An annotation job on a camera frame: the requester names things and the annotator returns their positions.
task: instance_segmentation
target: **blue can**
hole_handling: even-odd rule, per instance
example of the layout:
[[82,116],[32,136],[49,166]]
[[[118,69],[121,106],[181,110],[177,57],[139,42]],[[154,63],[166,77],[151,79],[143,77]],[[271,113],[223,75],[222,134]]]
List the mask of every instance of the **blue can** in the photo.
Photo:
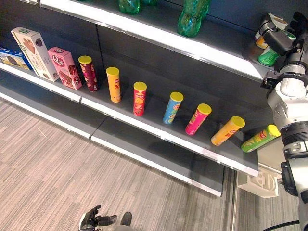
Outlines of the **blue can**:
[[163,122],[165,124],[171,124],[174,120],[174,117],[183,101],[184,96],[179,92],[173,92],[170,94],[169,103],[164,115]]

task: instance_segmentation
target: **store shelf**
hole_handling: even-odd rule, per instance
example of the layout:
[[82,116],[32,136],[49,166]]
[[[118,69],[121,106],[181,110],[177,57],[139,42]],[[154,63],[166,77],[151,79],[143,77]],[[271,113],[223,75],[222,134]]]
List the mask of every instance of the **store shelf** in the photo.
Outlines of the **store shelf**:
[[0,64],[0,68],[48,90],[50,87],[53,92],[67,98],[70,98],[68,94],[72,93],[77,96],[76,99],[80,99],[80,102],[87,107],[146,131],[163,140],[184,147],[219,164],[252,176],[258,175],[257,152],[248,155],[240,149],[243,141],[243,134],[240,131],[236,133],[237,136],[231,137],[220,147],[216,147],[212,145],[210,139],[218,130],[219,124],[207,119],[194,136],[186,135],[184,129],[192,114],[181,108],[174,122],[171,125],[165,125],[162,118],[167,103],[161,102],[154,96],[147,96],[145,113],[143,116],[137,117],[132,113],[132,89],[126,86],[121,86],[122,101],[120,103],[113,103],[110,101],[109,89],[104,85],[97,92],[89,92],[87,86],[83,86],[81,89],[74,91],[63,86],[59,80],[50,82],[35,77],[32,72],[8,65],[3,66]]
[[41,0],[42,7],[72,15],[261,82],[268,69],[250,52],[251,36],[205,20],[196,38],[176,33],[181,9],[167,1],[122,14],[114,0]]
[[89,112],[87,107],[3,71],[0,97],[88,139],[106,119],[101,113]]
[[222,194],[224,166],[130,125],[107,118],[91,140],[211,194]]
[[0,98],[216,196],[224,166],[0,71]]
[[32,5],[36,5],[38,3],[38,0],[19,0],[19,1],[30,3]]
[[59,79],[55,82],[51,82],[49,80],[38,77],[32,70],[25,70],[18,67],[9,66],[3,63],[0,63],[0,69],[10,74],[13,74],[19,78],[27,80],[31,83],[34,83],[38,86],[41,86],[49,91],[60,94],[72,101],[80,102],[81,97],[76,94],[76,91],[71,90],[66,86],[63,86],[61,80]]

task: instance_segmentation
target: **snack box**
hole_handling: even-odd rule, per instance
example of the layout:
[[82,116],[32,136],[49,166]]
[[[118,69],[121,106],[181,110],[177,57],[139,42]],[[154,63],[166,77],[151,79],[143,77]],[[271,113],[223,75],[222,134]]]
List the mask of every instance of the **snack box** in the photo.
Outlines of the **snack box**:
[[79,89],[82,86],[71,52],[58,47],[49,49],[48,54],[63,85]]
[[21,67],[26,70],[31,70],[32,67],[25,55],[20,51],[12,51],[0,47],[0,62],[12,66]]
[[22,27],[13,29],[11,33],[35,73],[42,78],[56,81],[59,77],[40,33]]

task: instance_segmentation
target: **white box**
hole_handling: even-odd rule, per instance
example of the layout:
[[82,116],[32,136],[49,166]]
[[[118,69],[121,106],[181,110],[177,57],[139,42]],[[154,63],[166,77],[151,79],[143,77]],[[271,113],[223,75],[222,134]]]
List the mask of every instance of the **white box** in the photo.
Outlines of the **white box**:
[[22,27],[13,29],[11,33],[35,73],[42,78],[56,81],[59,77],[40,33]]

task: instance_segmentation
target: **shoe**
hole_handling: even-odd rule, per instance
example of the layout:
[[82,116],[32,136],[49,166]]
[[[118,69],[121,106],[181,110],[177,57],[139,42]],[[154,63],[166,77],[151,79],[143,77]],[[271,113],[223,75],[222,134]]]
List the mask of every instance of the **shoe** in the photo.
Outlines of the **shoe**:
[[121,220],[121,225],[126,225],[126,226],[130,226],[131,224],[131,219],[132,219],[132,214],[130,212],[126,212],[123,215],[123,218]]

